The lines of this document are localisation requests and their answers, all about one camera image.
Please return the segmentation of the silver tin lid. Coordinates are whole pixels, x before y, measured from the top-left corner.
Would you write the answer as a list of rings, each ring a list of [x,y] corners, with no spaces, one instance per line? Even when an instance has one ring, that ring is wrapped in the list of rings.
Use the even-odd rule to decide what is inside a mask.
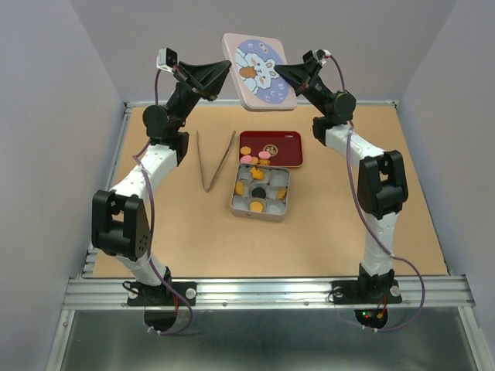
[[[286,63],[278,39],[226,33],[222,50],[231,61],[230,75],[241,105],[247,111],[293,111],[297,107],[294,89],[276,72]]]

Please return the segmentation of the flower orange cookie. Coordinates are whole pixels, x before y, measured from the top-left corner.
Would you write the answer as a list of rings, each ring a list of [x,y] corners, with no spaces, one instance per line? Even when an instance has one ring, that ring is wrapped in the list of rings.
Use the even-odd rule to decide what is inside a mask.
[[[263,169],[252,167],[250,169],[251,177],[254,181],[261,181],[265,179],[265,172]]]

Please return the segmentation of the round orange cookie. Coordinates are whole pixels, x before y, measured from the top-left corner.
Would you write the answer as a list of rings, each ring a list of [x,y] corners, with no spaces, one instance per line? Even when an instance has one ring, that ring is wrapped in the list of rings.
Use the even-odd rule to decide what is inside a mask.
[[[285,199],[287,196],[287,189],[285,187],[283,188],[280,188],[278,191],[277,191],[277,194],[276,194],[276,199],[277,200],[283,200]]]

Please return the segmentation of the silver cookie tin with cups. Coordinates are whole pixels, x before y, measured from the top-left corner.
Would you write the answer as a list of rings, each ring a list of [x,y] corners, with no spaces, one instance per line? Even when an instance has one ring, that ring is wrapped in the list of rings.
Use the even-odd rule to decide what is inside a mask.
[[[236,217],[280,223],[286,218],[288,168],[241,163],[237,167],[230,211]]]

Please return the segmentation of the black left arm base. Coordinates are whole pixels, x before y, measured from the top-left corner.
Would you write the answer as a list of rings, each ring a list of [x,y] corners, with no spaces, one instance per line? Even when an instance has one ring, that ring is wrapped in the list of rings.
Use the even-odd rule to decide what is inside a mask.
[[[192,298],[186,296],[187,291],[196,291],[197,283],[195,281],[171,281],[170,284],[191,306],[196,304],[195,294]],[[163,284],[148,286],[137,281],[123,281],[122,287],[128,292],[127,305],[130,307],[165,307],[175,304],[172,293]]]

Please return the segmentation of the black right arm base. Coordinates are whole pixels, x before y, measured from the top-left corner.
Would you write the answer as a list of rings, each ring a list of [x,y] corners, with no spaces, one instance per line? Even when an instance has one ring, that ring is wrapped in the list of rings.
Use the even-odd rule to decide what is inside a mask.
[[[357,278],[331,283],[328,300],[337,305],[400,304],[402,296],[393,269],[370,275],[360,267]]]

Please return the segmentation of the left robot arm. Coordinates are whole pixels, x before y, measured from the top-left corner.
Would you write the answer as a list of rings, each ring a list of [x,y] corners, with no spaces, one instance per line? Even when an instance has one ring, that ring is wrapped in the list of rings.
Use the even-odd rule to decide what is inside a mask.
[[[157,305],[172,296],[167,268],[151,252],[155,222],[153,191],[185,158],[189,134],[186,119],[202,99],[213,101],[221,91],[231,63],[222,60],[190,65],[173,60],[158,71],[176,78],[175,90],[166,104],[154,103],[143,114],[148,143],[135,167],[109,190],[92,199],[91,243],[119,260],[145,287],[145,295]]]

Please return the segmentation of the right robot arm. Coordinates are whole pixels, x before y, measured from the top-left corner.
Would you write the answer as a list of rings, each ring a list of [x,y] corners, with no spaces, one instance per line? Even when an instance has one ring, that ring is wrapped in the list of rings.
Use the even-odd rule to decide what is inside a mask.
[[[404,203],[408,185],[404,159],[397,151],[385,151],[359,136],[353,125],[357,100],[342,87],[332,91],[319,72],[336,58],[327,50],[307,52],[302,63],[277,65],[276,73],[319,112],[312,132],[322,145],[346,160],[351,196],[366,230],[364,258],[356,282],[356,293],[364,301],[374,301],[384,292],[380,278],[393,275],[394,228]]]

